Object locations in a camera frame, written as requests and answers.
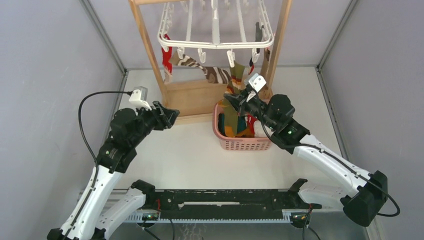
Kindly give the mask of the olive orange striped sock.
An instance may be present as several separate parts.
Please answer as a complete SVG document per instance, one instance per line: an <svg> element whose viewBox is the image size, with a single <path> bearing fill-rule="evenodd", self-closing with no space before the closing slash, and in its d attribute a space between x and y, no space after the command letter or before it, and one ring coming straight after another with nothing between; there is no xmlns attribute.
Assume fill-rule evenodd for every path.
<svg viewBox="0 0 424 240"><path fill-rule="evenodd" d="M219 106L223 110L224 115L224 134L233 138L238 133L238 111L234 108L233 104L238 106L234 96L241 93L242 79L245 71L245 66L234 61L234 66L230 67L230 80L226 86L224 99L219 102Z"/></svg>

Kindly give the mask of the red santa sock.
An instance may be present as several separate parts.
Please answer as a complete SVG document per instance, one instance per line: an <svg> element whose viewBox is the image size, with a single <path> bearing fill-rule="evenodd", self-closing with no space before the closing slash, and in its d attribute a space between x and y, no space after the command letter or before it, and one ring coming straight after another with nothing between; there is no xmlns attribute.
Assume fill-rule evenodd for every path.
<svg viewBox="0 0 424 240"><path fill-rule="evenodd" d="M246 125L247 128L249 128L252 132L254 132L254 122L258 121L257 118L253 117L252 115L248 114L246 117Z"/></svg>

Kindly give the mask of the dark green sock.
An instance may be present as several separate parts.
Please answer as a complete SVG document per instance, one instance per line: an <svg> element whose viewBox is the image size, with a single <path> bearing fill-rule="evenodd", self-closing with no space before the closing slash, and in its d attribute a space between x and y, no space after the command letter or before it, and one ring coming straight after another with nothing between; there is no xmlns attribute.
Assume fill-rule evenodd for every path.
<svg viewBox="0 0 424 240"><path fill-rule="evenodd" d="M237 133L229 133L227 134L227 131L225 129L225 115L223 113L218 114L218 122L217 122L217 128L221 135L226 137L235 137L237 134L240 134L242 131L244 131L247 128L247 123L244 117L239 116L237 118Z"/></svg>

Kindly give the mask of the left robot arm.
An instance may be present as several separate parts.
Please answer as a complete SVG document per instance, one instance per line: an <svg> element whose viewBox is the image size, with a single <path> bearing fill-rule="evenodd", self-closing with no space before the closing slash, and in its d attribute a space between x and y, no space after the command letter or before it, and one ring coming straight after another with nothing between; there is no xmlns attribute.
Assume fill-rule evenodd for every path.
<svg viewBox="0 0 424 240"><path fill-rule="evenodd" d="M69 218L53 228L48 240L107 240L136 209L149 209L156 203L155 186L143 180L134 182L129 191L106 212L104 206L116 184L136 157L137 146L153 131L170 129L180 111L159 101L149 108L123 108L110 123L108 138L99 149L90 180Z"/></svg>

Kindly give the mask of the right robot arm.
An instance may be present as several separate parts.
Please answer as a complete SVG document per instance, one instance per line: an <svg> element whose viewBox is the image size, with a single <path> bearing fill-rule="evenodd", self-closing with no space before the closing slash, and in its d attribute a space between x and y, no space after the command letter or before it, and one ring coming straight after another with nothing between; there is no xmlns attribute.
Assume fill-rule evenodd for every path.
<svg viewBox="0 0 424 240"><path fill-rule="evenodd" d="M287 95L276 94L269 102L249 97L247 91L224 95L240 114L250 114L272 130L270 140L280 149L302 158L339 185L340 193L308 194L300 186L289 194L295 208L305 204L328 205L342 209L354 223L368 227L388 200L388 178L377 170L374 173L355 166L322 144L293 115L295 107Z"/></svg>

